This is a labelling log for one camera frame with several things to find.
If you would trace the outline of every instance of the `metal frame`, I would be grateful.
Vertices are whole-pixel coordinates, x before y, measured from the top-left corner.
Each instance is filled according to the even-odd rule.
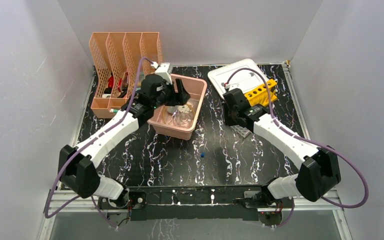
[[[295,106],[295,109],[296,109],[296,112],[298,115],[298,119],[301,123],[302,132],[303,132],[305,138],[310,139],[309,132],[308,132],[307,126],[306,126],[306,122],[304,120],[303,113],[302,113],[300,104],[298,102],[297,95],[295,93],[295,88],[294,88],[294,84],[292,81],[291,73],[289,71],[289,66],[286,64],[286,62],[282,62],[282,63],[280,63],[280,62],[258,63],[258,64],[259,65],[260,64],[263,64],[263,65],[281,64],[282,65],[283,72],[284,72],[285,78],[286,78],[286,83],[289,87],[289,91],[290,91],[291,97],[293,99],[293,104]],[[92,82],[90,84],[89,91],[91,91],[91,89],[92,89],[94,78],[95,78],[95,75],[92,78]],[[86,97],[85,106],[83,107],[84,108],[83,110],[86,110],[88,100],[89,100],[89,93]],[[85,111],[82,111],[77,129],[73,135],[72,144],[75,144],[77,142],[77,137],[80,134],[80,128],[82,126],[84,114],[85,114]],[[50,203],[49,210],[50,211],[56,210],[58,207],[60,207],[66,201],[73,198],[75,195],[76,195],[76,193],[71,191],[71,190],[57,190],[57,191],[55,191],[53,199]],[[340,202],[340,198],[339,198],[339,195],[338,195],[336,189],[329,191],[325,195],[325,197],[327,197],[328,199],[333,200],[335,202]],[[330,203],[328,203],[322,199],[320,199],[316,202],[310,202],[304,198],[294,198],[294,202],[295,202],[295,209],[294,209],[295,211],[319,211],[319,210],[332,211],[341,239],[342,240],[352,240],[351,233],[350,233],[350,230],[349,230],[348,225],[347,225],[347,221],[346,221],[345,216],[344,216],[344,211],[341,207],[332,205],[332,204],[330,204]],[[270,208],[258,208],[257,210],[258,210],[258,212],[267,212],[267,211],[270,211],[272,209],[270,209]],[[68,213],[87,213],[87,212],[96,212],[96,209],[95,209],[90,198],[86,198],[86,199],[78,198],[75,201],[73,201],[72,203],[70,203],[68,206],[66,206],[63,210],[61,210],[61,212],[65,212],[65,213],[67,213],[67,212]],[[125,209],[105,210],[104,212],[106,212],[106,213],[123,213],[123,212],[127,212],[127,210],[125,210]],[[42,226],[41,226],[41,229],[39,232],[38,240],[49,240],[50,239],[52,229],[54,227],[54,223],[55,223],[55,217],[52,217],[49,219],[46,219],[46,218],[43,219],[43,223],[42,223]]]

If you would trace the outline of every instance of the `white wall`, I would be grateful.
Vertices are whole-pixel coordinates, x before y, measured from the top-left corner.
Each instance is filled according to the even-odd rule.
[[[0,0],[0,239],[36,239],[92,64],[56,0]]]
[[[164,60],[282,62],[322,0],[58,0],[86,53],[93,32],[160,32]]]
[[[384,1],[324,0],[291,73],[311,137],[344,152],[367,178],[367,204],[345,211],[353,239],[384,239]],[[340,166],[340,197],[357,203],[363,185]]]

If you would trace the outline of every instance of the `pink plastic bin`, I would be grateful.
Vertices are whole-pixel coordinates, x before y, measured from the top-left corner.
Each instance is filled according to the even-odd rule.
[[[176,82],[176,79],[181,79],[184,88],[190,94],[190,98],[193,100],[197,100],[198,105],[195,111],[195,116],[193,118],[192,125],[189,128],[172,126],[162,122],[163,118],[163,106],[155,109],[153,117],[148,120],[148,123],[153,126],[155,132],[158,134],[189,140],[192,137],[192,132],[194,131],[198,116],[200,115],[201,106],[204,101],[205,92],[207,90],[207,82],[193,77],[182,76],[177,74],[172,74],[171,79],[173,83]]]

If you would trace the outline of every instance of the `white cutting board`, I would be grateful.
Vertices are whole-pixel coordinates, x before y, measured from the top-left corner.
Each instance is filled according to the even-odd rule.
[[[267,76],[259,69],[257,64],[249,58],[212,70],[208,73],[208,79],[214,85],[217,93],[223,100],[225,99],[223,94],[226,93],[224,84],[228,81],[229,77],[233,74],[234,71],[241,68],[253,69],[260,73],[266,82],[269,81]],[[230,80],[229,90],[239,88],[243,93],[247,93],[260,86],[261,84],[264,84],[264,82],[257,74],[249,70],[242,70],[237,72]]]

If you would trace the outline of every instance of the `black tabletop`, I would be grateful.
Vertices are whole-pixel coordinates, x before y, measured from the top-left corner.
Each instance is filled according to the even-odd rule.
[[[277,79],[274,112],[279,120],[301,136],[302,129],[280,64],[260,65]],[[156,134],[145,124],[127,136],[102,161],[97,171],[127,186],[198,186],[264,184],[274,177],[298,173],[277,148],[254,134],[246,138],[224,125],[222,99],[207,78],[217,66],[180,66],[174,74],[206,80],[208,87],[190,140]],[[81,125],[81,142],[109,119],[98,119],[90,109],[98,85],[95,78]]]

